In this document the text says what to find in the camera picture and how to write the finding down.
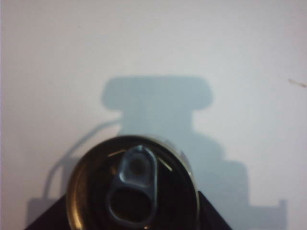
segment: can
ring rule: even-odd
[[[80,159],[66,210],[72,230],[195,230],[200,205],[191,170],[175,148],[121,136]]]

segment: dark surface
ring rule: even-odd
[[[30,224],[26,230],[70,230],[66,216],[65,196]]]
[[[200,196],[200,230],[231,230],[207,198]],[[65,196],[43,213],[26,230],[70,230],[65,208]]]

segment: white wall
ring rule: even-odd
[[[307,225],[307,1],[1,3],[2,229],[24,228],[29,202],[41,199],[56,162],[99,124],[122,117],[71,155],[118,133],[166,136],[185,150],[200,190],[234,229]],[[166,104],[170,76],[202,82],[199,97],[184,100],[195,86],[178,80],[182,95],[168,87],[183,102]],[[127,114],[140,107],[125,114],[102,98],[112,80],[136,77],[152,90],[139,126]],[[147,92],[140,86],[112,86],[109,101],[139,98]],[[189,107],[203,100],[198,110]],[[51,199],[63,193],[63,165]],[[265,222],[255,210],[275,216]]]

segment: white background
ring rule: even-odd
[[[244,168],[248,205],[286,200],[286,229],[307,226],[307,1],[3,0],[1,229],[23,229],[28,202],[42,196],[56,162],[98,124],[122,116],[101,103],[108,82],[147,75],[203,79],[213,99],[193,112],[191,129]],[[98,131],[74,156],[121,130],[118,123]],[[206,155],[186,155],[206,191]],[[60,197],[60,170],[50,198]],[[221,205],[231,195],[208,199],[234,229],[249,229],[235,207]]]

